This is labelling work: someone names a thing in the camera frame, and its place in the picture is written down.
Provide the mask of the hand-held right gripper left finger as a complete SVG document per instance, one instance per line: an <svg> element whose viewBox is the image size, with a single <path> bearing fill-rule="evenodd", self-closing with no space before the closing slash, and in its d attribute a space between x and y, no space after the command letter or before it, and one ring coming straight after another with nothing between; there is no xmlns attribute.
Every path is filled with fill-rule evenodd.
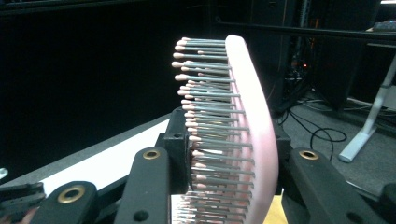
<svg viewBox="0 0 396 224"><path fill-rule="evenodd" d="M184 110L174 109L166 130L157 138L156 147L164 148L170 161L170 193L185 194L191 185L191 154Z"/></svg>

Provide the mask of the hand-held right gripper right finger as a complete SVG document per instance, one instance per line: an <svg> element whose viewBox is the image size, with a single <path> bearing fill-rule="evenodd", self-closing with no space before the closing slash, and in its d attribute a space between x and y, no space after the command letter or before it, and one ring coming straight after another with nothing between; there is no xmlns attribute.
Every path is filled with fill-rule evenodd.
<svg viewBox="0 0 396 224"><path fill-rule="evenodd" d="M288 160L291 151L291 139L279 124L274 123L273 126L276 135L276 145L279 161L279 174L276 186L276 195L280 195L289 182Z"/></svg>

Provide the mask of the pink hairbrush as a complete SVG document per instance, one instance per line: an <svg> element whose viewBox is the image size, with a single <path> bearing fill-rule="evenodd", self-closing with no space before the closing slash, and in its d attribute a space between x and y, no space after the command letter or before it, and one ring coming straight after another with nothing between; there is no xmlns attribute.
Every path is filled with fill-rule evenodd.
<svg viewBox="0 0 396 224"><path fill-rule="evenodd" d="M191 155L174 224L262 224L276 193L271 115L244 38L183 37L173 67Z"/></svg>

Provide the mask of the cream yellow container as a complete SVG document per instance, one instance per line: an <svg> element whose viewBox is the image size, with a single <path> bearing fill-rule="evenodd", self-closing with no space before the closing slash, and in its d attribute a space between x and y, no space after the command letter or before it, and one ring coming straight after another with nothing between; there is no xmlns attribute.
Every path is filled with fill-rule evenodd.
<svg viewBox="0 0 396 224"><path fill-rule="evenodd" d="M281 195L276 195L273 198L268 214L262 224L288 224L281 204L281 199Z"/></svg>

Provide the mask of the white desk leg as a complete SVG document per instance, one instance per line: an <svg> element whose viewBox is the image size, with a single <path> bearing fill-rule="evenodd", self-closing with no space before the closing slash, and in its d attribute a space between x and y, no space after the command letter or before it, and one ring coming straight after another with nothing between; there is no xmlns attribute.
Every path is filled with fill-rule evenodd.
<svg viewBox="0 0 396 224"><path fill-rule="evenodd" d="M389 94L392 80L396 76L396 53L391 61L389 70L377 92L373 105L370 109L369 115L364 122L363 127L353 137L353 139L347 144L347 146L339 153L338 159L345 163L352 162L358 153L363 149L365 144L374 134L376 127L375 121L378 114L385 103L385 100Z"/></svg>

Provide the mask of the dark equipment rack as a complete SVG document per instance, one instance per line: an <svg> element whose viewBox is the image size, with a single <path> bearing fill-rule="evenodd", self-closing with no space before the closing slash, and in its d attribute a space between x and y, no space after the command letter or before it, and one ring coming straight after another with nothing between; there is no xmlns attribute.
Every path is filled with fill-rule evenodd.
<svg viewBox="0 0 396 224"><path fill-rule="evenodd" d="M305 27L309 0L252 0L249 21L275 27ZM253 30L250 49L271 112L288 110L306 85L301 36Z"/></svg>

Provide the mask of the black horizontal bar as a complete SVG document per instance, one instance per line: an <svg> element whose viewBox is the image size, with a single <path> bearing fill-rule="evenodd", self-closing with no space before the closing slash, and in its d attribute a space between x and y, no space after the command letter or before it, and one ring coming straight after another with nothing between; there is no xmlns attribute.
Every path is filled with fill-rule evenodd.
<svg viewBox="0 0 396 224"><path fill-rule="evenodd" d="M239 28L243 28L243 29L256 29L256 30L262 30L265 32L280 33L280 34L284 34L284 35L351 38L351 39L367 40L367 41L373 41L373 42L381 42L381 41L396 42L396 34L395 33L312 29L312 28L272 26L272 25L253 24L253 23L237 23L237 22L224 22L224 21L218 21L217 25L233 26L233 27L239 27Z"/></svg>

